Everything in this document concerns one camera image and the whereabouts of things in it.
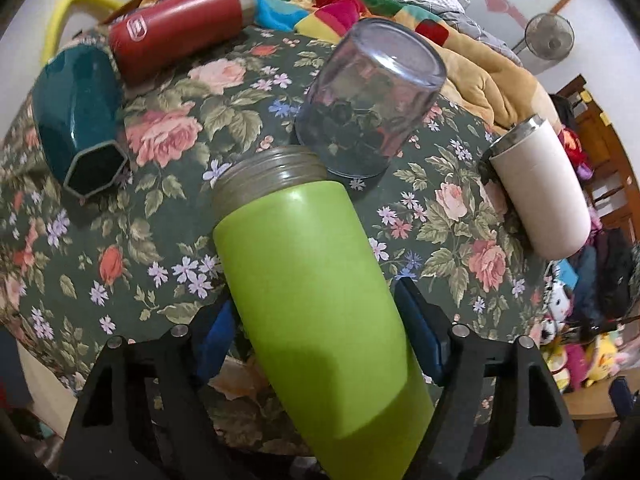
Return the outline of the red thermos bottle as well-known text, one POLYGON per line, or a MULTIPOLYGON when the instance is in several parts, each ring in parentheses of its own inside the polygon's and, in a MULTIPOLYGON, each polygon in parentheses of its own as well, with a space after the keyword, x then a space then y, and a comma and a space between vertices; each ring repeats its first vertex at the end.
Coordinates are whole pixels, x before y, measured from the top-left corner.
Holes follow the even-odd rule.
POLYGON ((114 23, 108 44, 129 87, 207 47, 239 36, 257 0, 163 0, 114 23))

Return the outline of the yellow foam tube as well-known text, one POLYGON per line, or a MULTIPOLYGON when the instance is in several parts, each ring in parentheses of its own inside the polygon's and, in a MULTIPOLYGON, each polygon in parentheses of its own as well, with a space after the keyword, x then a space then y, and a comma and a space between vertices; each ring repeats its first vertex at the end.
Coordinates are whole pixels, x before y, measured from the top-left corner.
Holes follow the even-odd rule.
POLYGON ((40 66, 45 66, 58 53, 62 33, 73 14, 85 13, 99 20, 107 18, 123 4, 122 0, 56 0, 44 34, 40 66))

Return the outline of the dark green hexagonal cup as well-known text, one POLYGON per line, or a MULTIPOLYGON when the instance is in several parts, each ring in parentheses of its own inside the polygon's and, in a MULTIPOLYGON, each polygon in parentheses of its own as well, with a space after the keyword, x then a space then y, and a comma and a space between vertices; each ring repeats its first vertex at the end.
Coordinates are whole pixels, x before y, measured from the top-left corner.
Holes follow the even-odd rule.
POLYGON ((51 174, 73 196, 103 192, 126 167, 122 87, 104 50, 78 44, 47 62, 32 114, 51 174))

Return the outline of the wooden headboard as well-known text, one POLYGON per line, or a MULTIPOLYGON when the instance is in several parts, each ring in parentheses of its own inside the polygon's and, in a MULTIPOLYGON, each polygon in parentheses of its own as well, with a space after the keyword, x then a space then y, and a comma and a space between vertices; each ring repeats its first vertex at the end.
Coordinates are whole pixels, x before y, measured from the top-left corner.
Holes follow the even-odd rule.
POLYGON ((578 135, 592 178, 585 183, 590 203, 603 226, 620 228, 631 243, 639 241, 639 185, 612 122, 578 75, 559 92, 572 104, 578 135))

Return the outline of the colourful patchwork blanket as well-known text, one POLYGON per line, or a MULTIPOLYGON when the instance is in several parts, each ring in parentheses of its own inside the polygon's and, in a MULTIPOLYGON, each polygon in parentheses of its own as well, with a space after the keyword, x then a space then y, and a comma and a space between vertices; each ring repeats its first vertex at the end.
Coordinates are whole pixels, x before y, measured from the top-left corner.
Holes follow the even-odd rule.
MULTIPOLYGON (((142 0, 143 4, 160 0, 142 0)), ((262 0, 263 28, 288 30, 337 44, 364 18, 382 18, 423 36, 445 63, 442 95, 504 133, 533 115, 563 128, 552 99, 534 75, 487 44, 459 32, 408 0, 262 0)))

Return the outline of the floral bed sheet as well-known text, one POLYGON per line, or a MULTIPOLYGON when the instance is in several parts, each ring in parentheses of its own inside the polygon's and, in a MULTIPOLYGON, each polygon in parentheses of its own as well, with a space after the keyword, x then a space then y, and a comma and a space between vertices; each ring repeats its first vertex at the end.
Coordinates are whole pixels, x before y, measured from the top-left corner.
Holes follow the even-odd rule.
MULTIPOLYGON (((153 339, 216 298, 213 186, 291 140, 330 52, 249 28, 160 76, 125 106, 129 169, 87 203, 51 176, 22 106, 1 145, 1 324, 56 432, 109 336, 153 339)), ((346 186, 386 281, 411 278, 453 320, 509 340, 541 318, 546 267, 526 254, 482 163, 491 139, 439 99, 382 177, 346 186)))

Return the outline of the yellow plush toy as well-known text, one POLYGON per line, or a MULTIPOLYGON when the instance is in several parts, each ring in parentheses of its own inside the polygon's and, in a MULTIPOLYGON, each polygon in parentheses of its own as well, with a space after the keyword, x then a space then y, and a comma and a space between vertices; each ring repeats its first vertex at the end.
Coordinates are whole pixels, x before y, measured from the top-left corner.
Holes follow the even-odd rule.
POLYGON ((585 358, 588 370, 582 385, 586 388, 613 377, 620 371, 618 350, 609 334, 598 335, 588 346, 585 358))

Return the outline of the standing electric fan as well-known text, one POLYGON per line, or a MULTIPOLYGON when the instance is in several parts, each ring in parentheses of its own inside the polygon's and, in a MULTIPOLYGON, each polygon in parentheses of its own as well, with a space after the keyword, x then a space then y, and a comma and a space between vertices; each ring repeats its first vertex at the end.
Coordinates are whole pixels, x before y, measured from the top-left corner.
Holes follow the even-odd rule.
POLYGON ((526 24, 524 37, 513 52, 520 54, 527 49, 541 60, 562 61, 574 44, 575 32, 569 20, 556 13, 539 13, 526 24))

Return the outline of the red plush toy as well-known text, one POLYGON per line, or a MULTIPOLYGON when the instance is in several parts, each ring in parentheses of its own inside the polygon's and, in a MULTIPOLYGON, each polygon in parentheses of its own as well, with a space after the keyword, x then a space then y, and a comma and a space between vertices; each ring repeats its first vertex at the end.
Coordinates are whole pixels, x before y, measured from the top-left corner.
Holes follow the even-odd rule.
POLYGON ((563 127, 559 133, 559 139, 578 179, 584 182, 589 181, 593 177, 593 169, 577 133, 570 128, 563 127))

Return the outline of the clear glass cup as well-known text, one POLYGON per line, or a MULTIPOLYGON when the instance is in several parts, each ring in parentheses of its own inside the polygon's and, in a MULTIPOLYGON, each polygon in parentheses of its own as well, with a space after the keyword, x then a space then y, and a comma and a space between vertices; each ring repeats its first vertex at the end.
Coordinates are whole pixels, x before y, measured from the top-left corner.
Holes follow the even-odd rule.
POLYGON ((349 29, 314 78, 295 118, 299 144, 332 174, 382 174, 431 110, 444 61, 407 27, 366 18, 349 29))

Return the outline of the white kitty plush toy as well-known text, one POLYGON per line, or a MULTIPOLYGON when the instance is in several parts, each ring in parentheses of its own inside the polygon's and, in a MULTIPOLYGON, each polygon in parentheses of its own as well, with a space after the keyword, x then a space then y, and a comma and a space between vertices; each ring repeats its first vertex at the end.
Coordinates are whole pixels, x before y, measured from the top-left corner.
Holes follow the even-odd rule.
POLYGON ((540 344, 551 344, 565 328, 573 310, 573 292, 563 282, 554 282, 547 295, 546 312, 540 322, 540 344))

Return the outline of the green thermos bottle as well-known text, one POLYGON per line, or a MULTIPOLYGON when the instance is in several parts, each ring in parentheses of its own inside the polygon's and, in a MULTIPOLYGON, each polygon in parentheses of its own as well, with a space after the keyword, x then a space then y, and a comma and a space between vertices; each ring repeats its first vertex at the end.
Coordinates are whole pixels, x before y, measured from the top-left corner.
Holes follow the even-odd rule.
POLYGON ((399 479, 433 407, 345 188, 280 146, 213 189, 213 239, 243 330, 297 432, 333 479, 399 479))

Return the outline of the white thermos cup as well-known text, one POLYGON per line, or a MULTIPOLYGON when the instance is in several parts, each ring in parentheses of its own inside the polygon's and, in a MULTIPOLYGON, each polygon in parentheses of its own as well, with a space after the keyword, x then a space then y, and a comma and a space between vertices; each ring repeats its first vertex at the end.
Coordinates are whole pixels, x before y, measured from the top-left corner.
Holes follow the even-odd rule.
POLYGON ((514 126, 491 144, 489 161, 539 257, 561 260, 586 244, 587 202, 547 119, 534 115, 514 126))

